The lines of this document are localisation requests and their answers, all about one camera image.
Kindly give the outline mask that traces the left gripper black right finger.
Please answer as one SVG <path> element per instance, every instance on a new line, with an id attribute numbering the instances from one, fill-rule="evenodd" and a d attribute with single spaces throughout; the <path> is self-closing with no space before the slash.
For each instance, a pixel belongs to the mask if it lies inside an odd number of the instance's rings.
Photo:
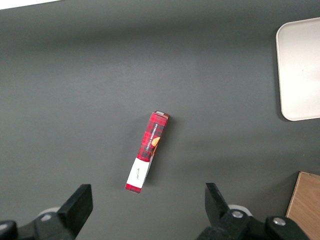
<path id="1" fill-rule="evenodd" d="M 309 237 L 290 218 L 268 216 L 255 219 L 246 208 L 229 206 L 215 183 L 205 187 L 205 211 L 210 226 L 198 240 L 308 240 Z"/>

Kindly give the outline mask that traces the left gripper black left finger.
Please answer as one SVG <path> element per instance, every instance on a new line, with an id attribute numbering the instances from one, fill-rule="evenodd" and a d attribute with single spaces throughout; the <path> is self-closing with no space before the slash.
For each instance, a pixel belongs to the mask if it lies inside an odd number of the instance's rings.
<path id="1" fill-rule="evenodd" d="M 45 210 L 24 226 L 0 222 L 2 240 L 74 240 L 93 211 L 92 186 L 82 184 L 57 210 Z"/>

